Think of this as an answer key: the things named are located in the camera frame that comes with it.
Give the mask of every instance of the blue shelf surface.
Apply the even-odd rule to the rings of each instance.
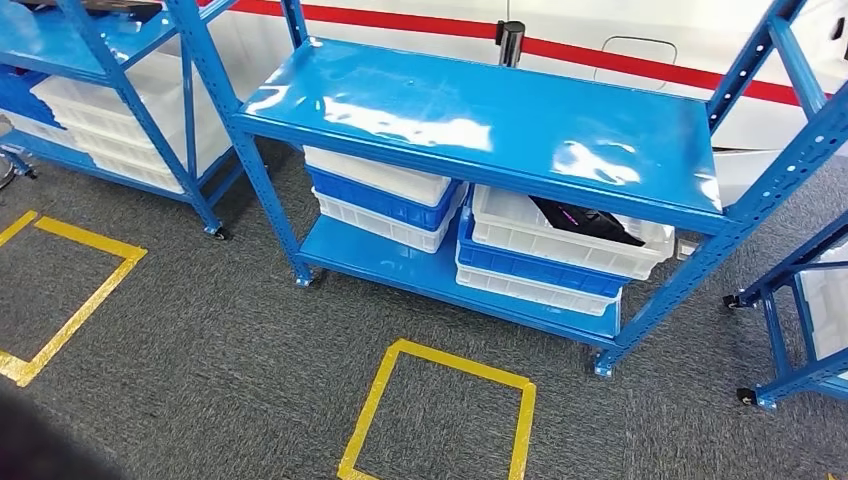
[[[59,145],[57,143],[50,142],[34,135],[26,134],[18,130],[12,130],[6,135],[0,137],[0,145],[13,147],[16,150],[23,150],[29,152],[41,160],[56,163],[70,170],[91,175],[93,177],[98,177],[103,180],[118,183],[138,190],[143,190],[145,192],[154,193],[156,195],[161,195],[163,197],[171,198],[180,202],[191,202],[191,200],[185,193],[172,192],[170,190],[165,190],[162,188],[155,187],[153,185],[148,185],[146,183],[139,182],[132,178],[124,177],[116,173],[102,170],[94,164],[94,161],[87,153],[81,152],[79,150],[74,150],[64,145]],[[228,149],[223,155],[221,155],[217,160],[215,160],[215,162],[209,167],[209,169],[207,169],[206,173],[204,173],[204,175],[198,180],[198,184],[203,186],[203,184],[208,182],[214,175],[214,172],[218,168],[220,168],[220,166],[224,163],[224,161],[231,152],[232,148]],[[230,179],[228,177],[223,182],[222,187],[229,187],[234,180],[235,179]],[[220,198],[220,195],[220,191],[216,191],[215,193],[213,193],[215,201]]]
[[[704,233],[703,102],[310,38],[235,115],[253,134]]]
[[[210,20],[235,0],[213,2],[203,8]],[[109,85],[106,73],[74,27],[58,8],[35,13],[32,22],[3,18],[0,24],[0,63],[51,75]],[[166,11],[145,23],[131,21],[125,14],[93,18],[118,63],[126,68],[176,34]]]
[[[435,254],[321,215],[300,247],[306,263],[383,283],[599,347],[615,345],[618,304],[599,317],[463,287],[456,283],[457,220]]]

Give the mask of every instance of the dark object in corner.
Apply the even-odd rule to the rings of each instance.
[[[33,12],[39,8],[56,7],[56,0],[17,0]],[[162,4],[138,0],[82,0],[82,6],[89,16],[102,17],[110,13],[126,13],[129,18],[146,23],[162,11]]]
[[[621,222],[607,212],[577,207],[532,195],[530,198],[548,219],[548,223],[556,229],[637,247],[645,245],[645,242],[627,233]]]

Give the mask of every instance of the yellow floor marking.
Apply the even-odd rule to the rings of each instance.
[[[425,347],[409,340],[400,339],[386,350],[365,405],[359,413],[356,428],[345,448],[342,461],[339,463],[338,476],[342,480],[378,480],[376,477],[356,470],[356,460],[365,443],[365,436],[371,428],[371,421],[377,412],[380,398],[388,385],[389,377],[400,353],[413,355],[446,367],[455,368],[465,373],[492,380],[494,382],[521,390],[521,405],[518,409],[518,422],[515,429],[515,441],[512,447],[512,460],[509,466],[509,480],[521,480],[527,464],[527,452],[530,445],[530,428],[533,425],[533,410],[536,405],[536,385],[526,377],[483,365],[434,348]]]
[[[3,230],[3,233],[0,233],[0,247],[5,245],[6,242],[9,241],[9,239],[17,235],[18,232],[20,232],[24,229],[24,227],[29,225],[29,222],[33,221],[36,216],[38,216],[38,214],[30,210],[27,213],[23,214],[21,218],[15,220],[15,223],[9,225],[9,228]]]
[[[3,233],[0,233],[0,246],[6,243],[15,234],[20,232],[28,225],[37,214],[33,211],[27,212],[23,217],[16,221],[12,226],[7,228]],[[47,365],[47,362],[56,355],[56,352],[71,338],[88,317],[103,303],[103,300],[112,293],[113,290],[121,283],[121,280],[127,276],[130,270],[135,267],[139,260],[147,254],[147,250],[128,245],[118,240],[104,237],[94,232],[84,230],[67,223],[54,220],[49,217],[41,217],[33,224],[34,227],[54,235],[58,235],[68,240],[80,243],[82,245],[101,250],[112,255],[122,257],[124,261],[118,268],[109,275],[109,278],[82,304],[82,306],[65,322],[65,325],[53,335],[53,338],[47,342],[41,350],[29,362],[21,360],[9,353],[0,351],[0,374],[11,378],[18,386],[25,387],[29,385],[33,378]]]

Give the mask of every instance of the lower shelf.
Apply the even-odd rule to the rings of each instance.
[[[163,197],[168,197],[180,202],[190,202],[191,199],[184,193],[171,192],[163,188],[139,182],[138,180],[124,177],[101,168],[94,164],[91,157],[84,152],[74,150],[73,148],[53,143],[34,135],[29,135],[17,130],[12,130],[8,134],[0,137],[0,144],[14,146],[32,153],[39,159],[47,162],[56,163],[70,170],[75,170],[86,175],[102,178],[109,182],[119,183],[121,185],[143,190],[145,192],[154,193]],[[215,162],[206,170],[206,172],[198,179],[198,184],[202,187],[218,170],[224,160],[229,156],[232,147],[224,152]]]
[[[383,283],[554,335],[608,348],[619,331],[618,304],[602,316],[572,312],[456,283],[457,219],[435,254],[420,252],[320,216],[298,257],[311,265]]]

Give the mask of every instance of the white panel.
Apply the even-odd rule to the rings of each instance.
[[[669,64],[673,64],[677,58],[677,48],[674,45],[645,38],[612,37],[604,42],[603,51]],[[595,81],[643,90],[659,90],[665,85],[662,80],[638,77],[612,70],[596,70]]]

